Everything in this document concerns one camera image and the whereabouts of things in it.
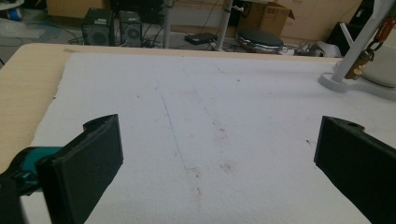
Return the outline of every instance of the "black stool seat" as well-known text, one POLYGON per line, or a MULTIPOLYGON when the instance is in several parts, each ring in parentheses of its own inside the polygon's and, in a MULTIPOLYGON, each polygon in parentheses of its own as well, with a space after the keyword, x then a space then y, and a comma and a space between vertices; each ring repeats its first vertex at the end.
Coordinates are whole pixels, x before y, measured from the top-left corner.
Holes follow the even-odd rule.
POLYGON ((241 30, 236 33, 235 39, 251 49, 280 51, 283 48, 283 41, 279 37, 262 30, 241 30))

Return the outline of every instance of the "speaker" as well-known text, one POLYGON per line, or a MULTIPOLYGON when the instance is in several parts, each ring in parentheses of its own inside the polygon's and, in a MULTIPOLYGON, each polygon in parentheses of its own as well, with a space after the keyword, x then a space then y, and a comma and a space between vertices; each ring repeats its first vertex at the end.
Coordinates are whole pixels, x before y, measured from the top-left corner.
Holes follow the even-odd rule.
MULTIPOLYGON (((354 24, 347 24, 346 28, 349 31, 350 36, 353 40, 358 38, 358 35, 361 33, 363 26, 354 25, 354 24)), ((334 28, 332 29, 332 33, 330 34, 329 38, 326 40, 326 43, 336 45, 341 51, 342 56, 346 56, 347 52, 349 51, 350 47, 347 43, 347 39, 341 29, 340 22, 338 22, 334 28)))
POLYGON ((135 11, 143 23, 163 24, 163 0, 110 0, 113 11, 135 11))
POLYGON ((137 12, 120 11, 120 40, 123 46, 142 46, 142 22, 137 12))
POLYGON ((115 46, 113 11, 90 8, 81 25, 84 45, 115 46))
POLYGON ((349 24, 364 26, 373 15, 374 0, 363 0, 349 24))

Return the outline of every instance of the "white pole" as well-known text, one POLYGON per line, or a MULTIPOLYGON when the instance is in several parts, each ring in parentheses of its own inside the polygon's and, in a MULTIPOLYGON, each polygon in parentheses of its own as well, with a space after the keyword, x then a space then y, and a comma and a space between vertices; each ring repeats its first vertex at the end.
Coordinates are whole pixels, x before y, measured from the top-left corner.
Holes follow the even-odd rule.
POLYGON ((173 0, 165 0, 163 4, 164 8, 164 22, 163 22, 163 48, 169 47, 169 34, 171 32, 171 8, 173 7, 173 0))
POLYGON ((222 50, 225 32, 227 31, 228 20, 230 19, 231 9, 233 7, 233 0, 228 0, 227 5, 223 8, 223 13, 220 21, 219 38, 216 42, 215 50, 222 50))
POLYGON ((353 38, 350 35, 346 24, 345 23, 340 23, 340 27, 341 27, 341 30, 344 33, 344 36, 346 37, 346 42, 348 43, 349 46, 352 46, 353 45, 353 38))
POLYGON ((381 21, 388 15, 388 12, 392 8, 395 0, 375 0, 374 12, 372 17, 367 21, 366 25, 361 30, 358 38, 353 43, 350 50, 347 52, 343 61, 332 75, 332 80, 341 82, 353 63, 358 59, 361 51, 364 50, 375 34, 381 21))

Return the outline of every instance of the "white base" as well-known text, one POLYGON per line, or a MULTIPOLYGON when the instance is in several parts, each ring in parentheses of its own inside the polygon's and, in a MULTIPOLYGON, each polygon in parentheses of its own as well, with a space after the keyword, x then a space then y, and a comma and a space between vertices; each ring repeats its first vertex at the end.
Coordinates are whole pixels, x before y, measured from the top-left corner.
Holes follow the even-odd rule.
POLYGON ((224 51, 222 48, 218 48, 218 45, 216 43, 210 43, 210 48, 214 51, 224 51))
POLYGON ((332 80, 332 75, 333 73, 323 73, 318 79, 318 82, 322 86, 332 91, 366 91, 368 93, 371 93, 372 95, 376 95, 390 100, 396 100, 396 89, 394 88, 380 86, 363 77, 357 80, 344 79, 342 82, 337 82, 332 80))
POLYGON ((14 7, 19 7, 24 3, 24 0, 16 1, 15 3, 9 3, 8 1, 0 0, 0 10, 7 10, 14 7))

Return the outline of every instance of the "stool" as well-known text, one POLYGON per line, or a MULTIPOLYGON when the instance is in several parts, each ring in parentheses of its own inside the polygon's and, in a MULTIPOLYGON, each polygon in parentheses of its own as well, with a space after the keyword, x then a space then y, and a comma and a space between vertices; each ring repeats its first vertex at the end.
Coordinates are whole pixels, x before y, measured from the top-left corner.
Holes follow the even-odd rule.
POLYGON ((276 53, 283 49, 283 41, 261 30, 240 30, 235 36, 236 42, 249 52, 276 53))

